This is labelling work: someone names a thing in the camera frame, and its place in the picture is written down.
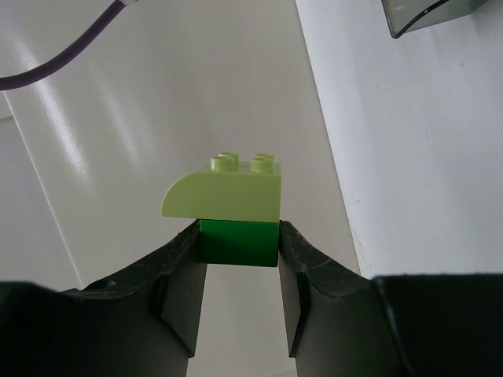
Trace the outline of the light green curved lego brick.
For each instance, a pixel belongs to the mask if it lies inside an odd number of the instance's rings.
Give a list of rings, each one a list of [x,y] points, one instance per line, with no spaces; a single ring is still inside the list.
[[[167,190],[160,213],[168,218],[276,223],[281,212],[281,165],[271,154],[241,161],[221,152]]]

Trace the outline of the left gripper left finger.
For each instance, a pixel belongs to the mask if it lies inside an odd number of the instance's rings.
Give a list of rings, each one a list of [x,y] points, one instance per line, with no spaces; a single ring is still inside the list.
[[[4,376],[184,376],[207,267],[200,229],[82,290],[1,285]]]

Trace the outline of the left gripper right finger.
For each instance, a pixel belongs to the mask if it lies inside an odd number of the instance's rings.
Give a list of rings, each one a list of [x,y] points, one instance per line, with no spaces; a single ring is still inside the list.
[[[499,274],[367,279],[280,224],[288,353],[300,376],[499,376]]]

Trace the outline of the dark green lego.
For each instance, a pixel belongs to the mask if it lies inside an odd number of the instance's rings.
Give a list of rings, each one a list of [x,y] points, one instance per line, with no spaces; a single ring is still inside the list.
[[[215,265],[276,267],[279,222],[200,220],[200,260]]]

